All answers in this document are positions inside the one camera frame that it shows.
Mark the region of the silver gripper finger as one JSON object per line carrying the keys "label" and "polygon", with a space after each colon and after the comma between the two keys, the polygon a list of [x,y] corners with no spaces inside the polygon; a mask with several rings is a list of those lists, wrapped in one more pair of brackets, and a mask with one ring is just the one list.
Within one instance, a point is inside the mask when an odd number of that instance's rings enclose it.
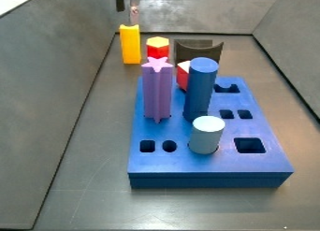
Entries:
{"label": "silver gripper finger", "polygon": [[133,25],[137,25],[140,23],[140,5],[141,0],[129,0],[129,19]]}
{"label": "silver gripper finger", "polygon": [[117,11],[124,12],[125,11],[125,0],[115,0],[117,2]]}

